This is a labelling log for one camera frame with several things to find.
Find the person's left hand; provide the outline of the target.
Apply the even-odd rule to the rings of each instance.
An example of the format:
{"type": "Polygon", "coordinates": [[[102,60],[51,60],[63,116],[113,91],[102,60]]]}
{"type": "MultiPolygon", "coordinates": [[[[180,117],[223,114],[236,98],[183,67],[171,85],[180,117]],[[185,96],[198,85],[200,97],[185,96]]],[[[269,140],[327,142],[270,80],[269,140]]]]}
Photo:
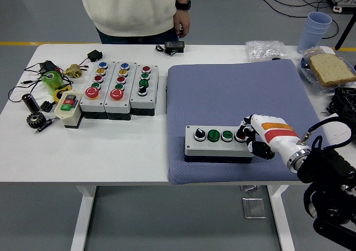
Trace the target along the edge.
{"type": "Polygon", "coordinates": [[[179,38],[186,37],[190,32],[191,19],[188,11],[177,10],[174,14],[174,29],[179,38]]]}

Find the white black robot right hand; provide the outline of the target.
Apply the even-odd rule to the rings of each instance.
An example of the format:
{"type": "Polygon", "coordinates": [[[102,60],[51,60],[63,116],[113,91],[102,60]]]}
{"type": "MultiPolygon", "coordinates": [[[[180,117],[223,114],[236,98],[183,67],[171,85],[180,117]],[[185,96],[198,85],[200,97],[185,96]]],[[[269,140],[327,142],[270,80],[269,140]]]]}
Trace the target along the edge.
{"type": "Polygon", "coordinates": [[[293,128],[274,116],[253,114],[244,118],[235,139],[246,143],[253,155],[267,160],[279,153],[288,163],[308,152],[307,147],[298,144],[300,139],[293,128]]]}

